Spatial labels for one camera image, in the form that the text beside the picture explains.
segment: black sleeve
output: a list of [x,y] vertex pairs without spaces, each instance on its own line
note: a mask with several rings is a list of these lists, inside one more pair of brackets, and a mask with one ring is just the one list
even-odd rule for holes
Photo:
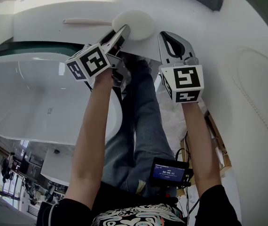
[[222,185],[209,188],[200,198],[195,226],[208,224],[241,226]]
[[[37,226],[48,226],[48,217],[51,205],[40,208],[37,218]],[[72,199],[63,199],[55,205],[51,214],[51,226],[83,225],[92,223],[91,210],[84,204]]]

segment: white marker cube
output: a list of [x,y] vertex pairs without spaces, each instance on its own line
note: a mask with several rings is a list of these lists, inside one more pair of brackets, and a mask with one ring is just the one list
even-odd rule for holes
[[90,81],[111,66],[99,43],[78,51],[65,64],[76,81]]
[[204,90],[201,65],[159,67],[162,84],[176,103],[199,101]]

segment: black t-shirt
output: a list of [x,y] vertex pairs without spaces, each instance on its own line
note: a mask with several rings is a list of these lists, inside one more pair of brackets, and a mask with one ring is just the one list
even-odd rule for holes
[[[63,199],[53,208],[51,226],[185,226],[183,214],[169,200],[158,202],[103,184],[92,210],[86,205]],[[51,206],[43,204],[37,226],[47,226]],[[240,226],[236,212],[222,185],[208,189],[200,198],[196,226]]]

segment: hand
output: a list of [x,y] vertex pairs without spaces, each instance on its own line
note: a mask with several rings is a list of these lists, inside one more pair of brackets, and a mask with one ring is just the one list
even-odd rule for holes
[[95,78],[95,86],[105,86],[109,89],[113,87],[112,69],[106,69]]

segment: person's right arm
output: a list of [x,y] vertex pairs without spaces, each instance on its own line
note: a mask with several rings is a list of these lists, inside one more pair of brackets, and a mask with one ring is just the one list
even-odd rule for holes
[[199,197],[209,188],[221,185],[217,154],[197,103],[182,104],[189,135],[189,150]]

